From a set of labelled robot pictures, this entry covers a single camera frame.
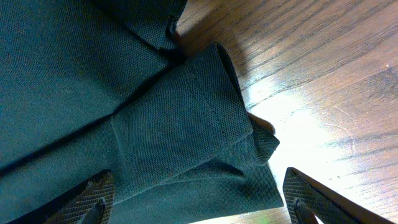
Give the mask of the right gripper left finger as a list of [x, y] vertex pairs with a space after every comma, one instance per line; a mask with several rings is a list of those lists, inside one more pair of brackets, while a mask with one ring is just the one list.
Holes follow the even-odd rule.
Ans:
[[114, 177], [102, 170], [40, 208], [13, 221], [43, 224], [107, 224], [115, 197]]

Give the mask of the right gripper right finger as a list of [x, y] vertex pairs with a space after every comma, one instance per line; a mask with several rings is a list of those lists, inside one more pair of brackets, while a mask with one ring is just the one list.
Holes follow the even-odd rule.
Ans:
[[287, 168], [282, 189], [294, 224], [393, 224], [293, 167]]

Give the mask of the black polo shirt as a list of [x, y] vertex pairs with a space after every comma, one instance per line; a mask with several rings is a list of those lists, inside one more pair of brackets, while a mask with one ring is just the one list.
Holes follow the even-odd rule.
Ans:
[[172, 36], [185, 1], [1, 2], [1, 222], [109, 170], [111, 223], [283, 206], [279, 145], [246, 112], [221, 45]]

